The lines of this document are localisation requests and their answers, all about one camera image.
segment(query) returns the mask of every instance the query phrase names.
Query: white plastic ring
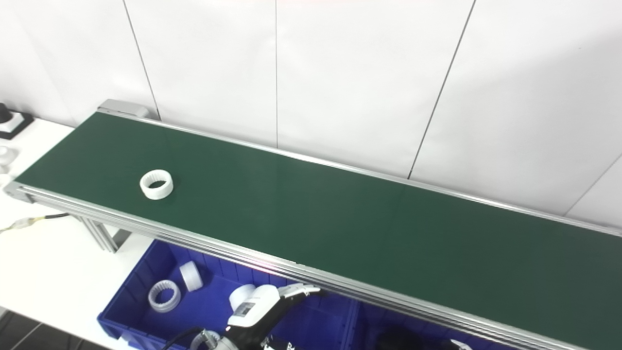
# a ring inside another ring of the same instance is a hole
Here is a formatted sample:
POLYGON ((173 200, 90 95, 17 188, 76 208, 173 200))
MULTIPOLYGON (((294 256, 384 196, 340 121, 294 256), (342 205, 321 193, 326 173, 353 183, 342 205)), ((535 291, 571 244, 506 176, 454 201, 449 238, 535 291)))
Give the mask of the white plastic ring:
POLYGON ((168 171, 162 169, 152 170, 143 175, 140 184, 142 193, 153 200, 162 199, 173 192, 173 178, 168 171), (149 187, 158 181, 164 181, 164 183, 155 188, 149 187))
POLYGON ((156 283, 153 287, 151 287, 148 299, 149 304, 151 304, 151 307, 154 310, 159 313, 167 313, 173 310, 179 304, 179 301, 182 299, 182 294, 179 291, 179 287, 175 284, 175 282, 170 280, 164 280, 156 283), (167 289, 173 291, 173 296, 171 296, 168 301, 165 301, 161 304, 156 302, 157 295, 167 289))
POLYGON ((188 291, 194 291, 203 286, 203 280, 194 262, 187 262, 179 267, 182 272, 183 281, 186 283, 188 291))
POLYGON ((0 146, 0 165, 9 165, 15 158, 17 158, 16 150, 7 146, 0 146))

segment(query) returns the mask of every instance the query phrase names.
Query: floor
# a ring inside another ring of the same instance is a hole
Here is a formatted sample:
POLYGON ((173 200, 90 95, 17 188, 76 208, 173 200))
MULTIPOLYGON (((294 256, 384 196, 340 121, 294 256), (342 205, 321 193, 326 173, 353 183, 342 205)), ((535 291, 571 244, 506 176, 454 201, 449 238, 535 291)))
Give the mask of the floor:
POLYGON ((0 318, 0 350, 107 350, 11 311, 0 318))

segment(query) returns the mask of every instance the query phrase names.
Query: green conveyor belt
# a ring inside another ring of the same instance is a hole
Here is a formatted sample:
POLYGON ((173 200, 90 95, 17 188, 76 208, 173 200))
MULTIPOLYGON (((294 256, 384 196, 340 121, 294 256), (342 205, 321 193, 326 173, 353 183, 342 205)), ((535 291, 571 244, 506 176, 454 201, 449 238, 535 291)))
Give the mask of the green conveyor belt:
POLYGON ((95 113, 17 181, 594 350, 619 349, 622 239, 95 113), (152 169, 174 192, 150 201, 152 169))

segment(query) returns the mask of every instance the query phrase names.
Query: blue storage crate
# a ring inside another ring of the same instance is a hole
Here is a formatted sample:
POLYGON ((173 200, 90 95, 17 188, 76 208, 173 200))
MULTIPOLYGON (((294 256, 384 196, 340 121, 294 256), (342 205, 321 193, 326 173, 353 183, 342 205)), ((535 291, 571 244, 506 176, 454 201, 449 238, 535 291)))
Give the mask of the blue storage crate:
POLYGON ((514 350, 509 346, 365 303, 360 304, 357 317, 352 350, 375 350, 378 336, 393 326, 406 328, 419 335, 426 350, 439 350, 440 342, 447 339, 463 342, 473 350, 514 350))
MULTIPOLYGON (((233 313, 229 294, 248 283, 280 287, 295 282, 156 240, 98 321, 113 338, 123 338, 138 349, 160 350, 167 340, 190 327, 223 334, 233 313), (203 287, 193 292, 187 291, 179 272, 179 266, 188 261, 197 264, 203 278, 203 287), (161 280, 174 281, 182 292, 181 302, 168 313, 155 312, 147 300, 151 287, 161 280)), ((358 302, 344 296, 310 296, 293 307, 272 334, 306 350, 349 350, 357 312, 358 302)), ((185 349, 191 340, 188 337, 171 349, 185 349)))

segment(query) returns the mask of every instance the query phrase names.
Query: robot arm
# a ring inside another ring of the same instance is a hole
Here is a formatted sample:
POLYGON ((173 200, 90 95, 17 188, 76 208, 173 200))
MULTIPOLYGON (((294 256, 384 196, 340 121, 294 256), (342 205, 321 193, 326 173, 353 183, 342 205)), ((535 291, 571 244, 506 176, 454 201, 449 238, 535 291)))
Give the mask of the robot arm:
POLYGON ((285 314, 307 296, 319 293, 320 288, 303 283, 258 287, 229 318, 215 350, 263 350, 269 333, 285 314))

